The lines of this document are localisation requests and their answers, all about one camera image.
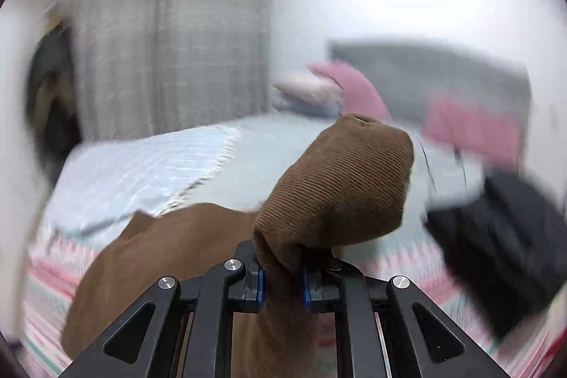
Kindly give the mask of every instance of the red fabric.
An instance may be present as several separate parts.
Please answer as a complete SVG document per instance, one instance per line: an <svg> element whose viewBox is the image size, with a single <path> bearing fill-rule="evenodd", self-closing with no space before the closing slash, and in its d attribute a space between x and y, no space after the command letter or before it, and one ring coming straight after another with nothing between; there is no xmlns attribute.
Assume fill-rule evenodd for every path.
<svg viewBox="0 0 567 378"><path fill-rule="evenodd" d="M374 119L389 118L389 111L372 83L358 69L344 62L328 62L308 66L319 76L333 79L343 91L343 114L354 113Z"/></svg>
<svg viewBox="0 0 567 378"><path fill-rule="evenodd" d="M567 330L565 330L563 332L563 335L561 335L557 340L553 342L551 346L549 346L545 357L555 357L565 342L567 342Z"/></svg>
<svg viewBox="0 0 567 378"><path fill-rule="evenodd" d="M480 154L498 167L515 166L520 152L517 123L451 98L433 100L422 131L435 141Z"/></svg>

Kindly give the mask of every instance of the bed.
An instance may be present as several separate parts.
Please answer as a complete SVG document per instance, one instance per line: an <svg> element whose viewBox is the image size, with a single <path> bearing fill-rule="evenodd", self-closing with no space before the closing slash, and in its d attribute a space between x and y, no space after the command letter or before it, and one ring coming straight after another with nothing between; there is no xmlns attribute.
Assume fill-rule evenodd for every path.
<svg viewBox="0 0 567 378"><path fill-rule="evenodd" d="M522 69L423 42L337 42L329 45L329 57L348 62L365 74L391 112L392 120L386 122L406 130L415 146L403 225L383 238L346 248L343 257L373 277L408 276L512 378L537 376L564 337L565 291L560 292L547 312L522 322L498 342L467 291L447 271L440 249L421 224L427 204L473 197L483 181L481 159L465 155L458 160L451 147L432 143L421 135L432 93L457 92L484 109L512 114L525 132L531 105L527 74ZM332 119L268 112L141 140L139 144L144 149L148 149L148 140L153 143L151 152L156 152L159 145L157 151L162 155L155 156L153 170L148 167L145 176L133 182L132 191L138 191L136 185L147 182L148 178L161 181L160 171L164 166L161 163L168 158L173 164L168 164L167 171L173 173L159 188L159 200L141 201L140 197L144 196L132 192L123 198L127 206L120 208L120 213L108 212L110 216L114 214L113 219L108 219L109 215L93 219L87 213L92 208L88 207L75 207L74 215L62 215L61 210L65 201L73 201L80 194L84 202L91 202L91 207L100 205L104 198L85 194L75 177L82 172L82 181L92 184L100 180L104 171L108 174L113 169L102 168L100 174L84 169L81 156L87 152L99 159L99 165L104 165L108 153L105 157L102 150L123 149L122 143L95 144L74 153L53 195L59 207L55 211L50 208L55 201L52 197L29 249L23 343L24 363L30 375L57 376L69 364L58 337L73 293L97 253L116 238L134 210L142 208L159 215L199 202L251 210L265 200L285 170L331 124ZM209 137L208 144L203 143L205 136ZM181 149L172 151L172 146ZM206 158L191 175L179 173L186 163L195 163L195 158L183 158L186 147L194 148L201 158ZM124 164L124 159L121 157L118 163ZM129 174L136 176L140 172ZM321 316L319 343L315 376L336 376L331 317Z"/></svg>

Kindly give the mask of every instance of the metal screw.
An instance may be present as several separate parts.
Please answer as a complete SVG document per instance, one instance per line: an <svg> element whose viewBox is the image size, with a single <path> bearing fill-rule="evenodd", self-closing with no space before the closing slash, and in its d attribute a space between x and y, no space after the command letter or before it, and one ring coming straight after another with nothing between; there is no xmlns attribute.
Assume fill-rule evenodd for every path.
<svg viewBox="0 0 567 378"><path fill-rule="evenodd" d="M396 276L393 278L393 284L398 288L408 288L409 279L406 276Z"/></svg>
<svg viewBox="0 0 567 378"><path fill-rule="evenodd" d="M233 258L225 262L225 269L228 269L229 271L237 271L240 269L241 266L242 263L240 262L239 259Z"/></svg>
<svg viewBox="0 0 567 378"><path fill-rule="evenodd" d="M327 269L333 272L340 271L342 269L342 262L339 259L333 258L329 261Z"/></svg>
<svg viewBox="0 0 567 378"><path fill-rule="evenodd" d="M172 277L162 277L158 282L158 287L164 290L171 288L175 285L175 279Z"/></svg>

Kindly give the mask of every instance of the ribbed knit fabric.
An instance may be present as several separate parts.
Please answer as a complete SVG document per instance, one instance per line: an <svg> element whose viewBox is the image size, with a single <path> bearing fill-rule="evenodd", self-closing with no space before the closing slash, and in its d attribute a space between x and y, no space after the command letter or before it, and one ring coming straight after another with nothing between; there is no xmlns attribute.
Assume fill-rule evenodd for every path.
<svg viewBox="0 0 567 378"><path fill-rule="evenodd" d="M316 315L303 304L303 248L356 244L400 225L413 145L402 130L344 115L282 176L254 223L266 272L266 304L240 318L237 378L308 376L316 359Z"/></svg>

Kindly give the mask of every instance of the black garment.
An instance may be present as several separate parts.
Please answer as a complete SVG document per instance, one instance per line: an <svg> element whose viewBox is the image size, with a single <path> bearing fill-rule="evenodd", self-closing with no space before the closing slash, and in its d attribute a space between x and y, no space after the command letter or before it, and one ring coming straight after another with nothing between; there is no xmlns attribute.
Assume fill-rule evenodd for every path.
<svg viewBox="0 0 567 378"><path fill-rule="evenodd" d="M47 176L55 183L81 141L75 105L71 31L57 24L40 41L29 68L26 116Z"/></svg>
<svg viewBox="0 0 567 378"><path fill-rule="evenodd" d="M430 211L425 226L501 337L545 309L567 281L567 225L515 173L492 174L480 198Z"/></svg>

